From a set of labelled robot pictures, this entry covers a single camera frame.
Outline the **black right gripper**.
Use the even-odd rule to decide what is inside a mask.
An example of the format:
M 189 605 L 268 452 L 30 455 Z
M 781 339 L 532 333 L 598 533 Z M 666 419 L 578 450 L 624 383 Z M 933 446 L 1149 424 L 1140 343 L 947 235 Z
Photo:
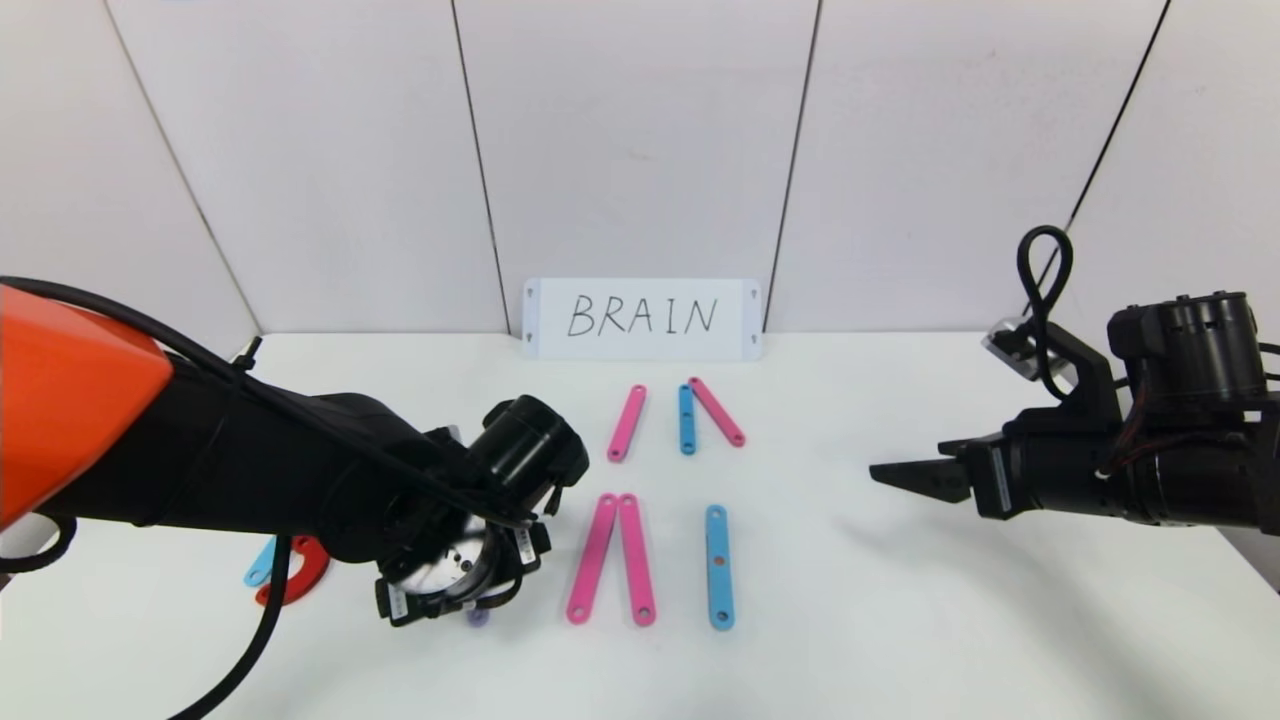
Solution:
M 942 459 L 883 462 L 870 478 L 946 503 L 972 495 L 983 518 L 1044 510 L 1123 518 L 1123 487 L 1101 480 L 1101 442 L 1091 436 L 987 436 L 940 442 Z M 956 457 L 965 457 L 965 466 Z

